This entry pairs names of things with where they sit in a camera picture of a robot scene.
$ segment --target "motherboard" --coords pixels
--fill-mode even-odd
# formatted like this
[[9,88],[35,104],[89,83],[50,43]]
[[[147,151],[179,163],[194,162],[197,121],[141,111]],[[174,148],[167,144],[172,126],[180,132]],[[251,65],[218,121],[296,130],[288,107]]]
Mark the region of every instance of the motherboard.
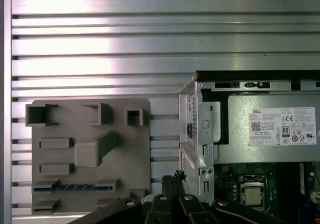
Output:
[[275,163],[216,164],[215,183],[228,198],[278,216]]

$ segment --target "80 plus logo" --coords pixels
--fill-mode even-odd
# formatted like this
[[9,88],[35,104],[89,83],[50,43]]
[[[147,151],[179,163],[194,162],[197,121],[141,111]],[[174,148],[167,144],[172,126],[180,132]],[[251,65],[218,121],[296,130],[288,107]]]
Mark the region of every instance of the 80 plus logo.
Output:
[[282,131],[282,137],[283,138],[288,138],[290,137],[290,128],[288,126],[283,126],[281,128],[281,131]]

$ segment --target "rectangular plastic block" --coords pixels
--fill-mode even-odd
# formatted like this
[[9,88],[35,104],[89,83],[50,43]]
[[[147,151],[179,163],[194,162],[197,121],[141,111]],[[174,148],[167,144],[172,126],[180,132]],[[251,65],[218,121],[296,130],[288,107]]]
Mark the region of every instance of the rectangular plastic block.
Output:
[[118,182],[118,179],[103,179],[103,180],[99,180],[94,186],[96,188],[109,187],[110,188],[109,190],[115,193],[117,188],[117,182]]
[[125,110],[126,126],[143,126],[144,111],[141,108],[127,108]]
[[39,200],[34,205],[32,205],[34,212],[41,212],[43,214],[52,214],[55,211],[59,203],[59,199],[47,199],[47,200]]
[[57,108],[55,104],[27,104],[25,105],[25,125],[27,127],[55,126],[49,118],[51,108]]
[[76,143],[74,147],[75,166],[79,168],[100,166],[103,157],[116,145],[116,134],[110,131],[91,140]]
[[72,171],[72,164],[42,164],[39,166],[39,174],[44,176],[69,175]]
[[45,138],[39,140],[39,148],[62,149],[72,147],[72,138]]
[[54,188],[60,184],[59,180],[40,180],[32,185],[33,188]]

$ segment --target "screw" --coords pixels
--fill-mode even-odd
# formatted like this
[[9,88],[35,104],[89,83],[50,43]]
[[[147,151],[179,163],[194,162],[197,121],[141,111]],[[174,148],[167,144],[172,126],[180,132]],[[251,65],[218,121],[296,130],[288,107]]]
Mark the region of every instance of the screw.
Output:
[[225,200],[220,200],[220,201],[218,201],[218,205],[221,207],[225,207],[228,205],[228,202],[226,202]]
[[192,197],[191,195],[186,195],[186,196],[184,197],[184,199],[185,199],[186,201],[190,201],[190,200],[193,199],[193,197]]
[[134,201],[129,201],[126,203],[127,206],[134,206],[135,205],[135,202]]

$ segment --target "green circuit board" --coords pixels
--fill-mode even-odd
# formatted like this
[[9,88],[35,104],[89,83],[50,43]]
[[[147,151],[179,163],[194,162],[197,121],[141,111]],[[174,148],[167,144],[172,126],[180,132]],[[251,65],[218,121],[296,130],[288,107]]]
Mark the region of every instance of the green circuit board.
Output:
[[265,212],[278,216],[277,178],[275,163],[242,163],[214,165],[215,183],[228,198],[241,202],[239,177],[259,175],[264,177]]

